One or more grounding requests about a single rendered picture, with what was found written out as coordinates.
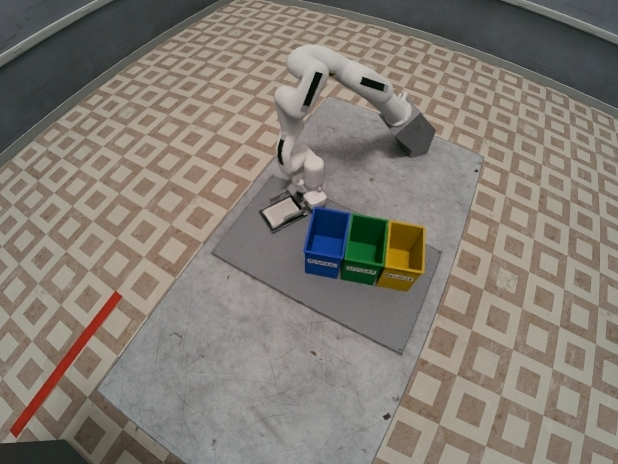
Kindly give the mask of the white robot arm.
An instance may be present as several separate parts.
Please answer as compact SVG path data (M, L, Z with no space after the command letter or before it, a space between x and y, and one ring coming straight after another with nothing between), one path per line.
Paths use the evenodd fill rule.
M392 84L386 78L327 47L298 47L288 55L286 66L291 75L301 82L297 89L284 85L274 93L281 127L275 154L285 175L291 176L304 167L304 184L291 183L287 188L293 196L303 197L302 193L322 191L323 160L304 144L294 150L292 148L304 129L303 118L313 108L328 76L367 100L385 116L386 122L391 126L401 126L411 116L411 106L406 101L407 92L404 92L403 96L399 93L397 97L393 93Z

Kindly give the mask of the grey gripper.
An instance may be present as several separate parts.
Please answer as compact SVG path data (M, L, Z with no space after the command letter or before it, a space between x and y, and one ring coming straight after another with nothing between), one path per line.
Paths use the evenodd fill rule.
M299 174L293 176L292 183L298 184L298 185L304 184L304 172L299 173ZM273 202L273 201L279 199L280 195L288 192L289 190L287 189L287 187L289 185L286 186L285 190L283 190L283 191L281 191L281 192L279 192L279 193L269 197L270 202ZM321 207L321 206L326 204L326 197L327 196L325 195L325 193L323 191L321 191L321 192L319 192L319 191L310 191L308 193L303 193L303 195L304 196L301 197L302 202L300 203L300 206L301 206L302 209L297 211L297 212L295 212L295 213L291 213L291 214L283 217L283 220L285 222L290 220L290 219L292 219L292 218L294 218L296 215L304 212L306 210L306 205L305 204L307 204L311 209L313 209L314 207Z

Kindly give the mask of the yellow recycle bin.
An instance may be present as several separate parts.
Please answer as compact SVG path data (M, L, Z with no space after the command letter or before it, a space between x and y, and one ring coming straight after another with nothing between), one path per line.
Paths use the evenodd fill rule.
M376 286L407 292L424 274L424 263L425 227L389 220L385 266Z

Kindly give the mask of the blue bin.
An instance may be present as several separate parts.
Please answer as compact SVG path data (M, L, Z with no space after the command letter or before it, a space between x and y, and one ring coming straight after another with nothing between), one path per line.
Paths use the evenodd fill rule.
M344 257L350 215L343 211L313 208L303 249L305 273L337 279Z

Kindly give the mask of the green returns bin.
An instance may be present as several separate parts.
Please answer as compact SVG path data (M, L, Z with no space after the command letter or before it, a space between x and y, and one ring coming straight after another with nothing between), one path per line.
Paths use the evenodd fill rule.
M387 219L351 214L340 280L373 285L384 267L387 232Z

